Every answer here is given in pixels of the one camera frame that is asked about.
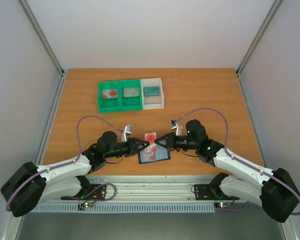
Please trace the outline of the dark blue card holder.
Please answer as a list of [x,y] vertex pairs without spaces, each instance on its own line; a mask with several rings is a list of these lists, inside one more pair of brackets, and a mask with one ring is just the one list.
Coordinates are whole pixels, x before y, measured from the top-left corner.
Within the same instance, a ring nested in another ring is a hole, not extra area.
[[167,161],[167,160],[170,160],[170,159],[171,159],[170,152],[166,151],[164,148],[161,148],[160,146],[158,146],[157,149],[156,149],[156,152],[155,152],[155,161],[154,162],[148,162],[148,163]]

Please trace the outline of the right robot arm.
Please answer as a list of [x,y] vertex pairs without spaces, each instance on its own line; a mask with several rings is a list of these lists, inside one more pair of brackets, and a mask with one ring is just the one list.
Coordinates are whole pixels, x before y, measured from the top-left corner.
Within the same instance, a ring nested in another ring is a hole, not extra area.
[[157,145],[169,151],[194,150],[202,162],[230,172],[220,173],[210,182],[215,198],[231,196],[253,203],[279,223],[300,215],[300,192],[286,170],[260,166],[235,154],[209,138],[197,119],[186,123],[186,135],[181,135],[176,121],[172,124],[176,131],[155,139]]

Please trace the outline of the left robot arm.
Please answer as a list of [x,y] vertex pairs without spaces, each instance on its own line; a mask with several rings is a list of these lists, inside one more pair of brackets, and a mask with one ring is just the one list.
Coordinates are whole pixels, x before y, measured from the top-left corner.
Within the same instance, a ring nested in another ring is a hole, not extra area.
[[113,131],[106,131],[74,158],[49,165],[26,162],[0,189],[6,211],[22,217],[42,202],[74,196],[86,199],[91,193],[86,175],[104,167],[109,158],[133,157],[149,145],[136,137],[118,142]]

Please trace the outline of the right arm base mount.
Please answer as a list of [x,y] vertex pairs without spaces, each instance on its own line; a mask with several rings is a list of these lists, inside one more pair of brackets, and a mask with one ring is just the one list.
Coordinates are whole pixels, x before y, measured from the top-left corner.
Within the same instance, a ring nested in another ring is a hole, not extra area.
[[190,191],[194,194],[197,201],[237,201],[238,197],[224,195],[223,193],[214,193],[209,184],[194,184]]

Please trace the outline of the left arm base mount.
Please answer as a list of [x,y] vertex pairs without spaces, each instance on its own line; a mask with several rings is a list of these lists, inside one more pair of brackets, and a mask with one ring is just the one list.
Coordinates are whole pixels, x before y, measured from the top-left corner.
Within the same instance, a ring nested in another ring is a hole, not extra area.
[[106,184],[92,184],[89,189],[81,190],[74,196],[63,196],[60,199],[70,200],[70,201],[79,201],[79,200],[105,200],[107,194],[107,185]]

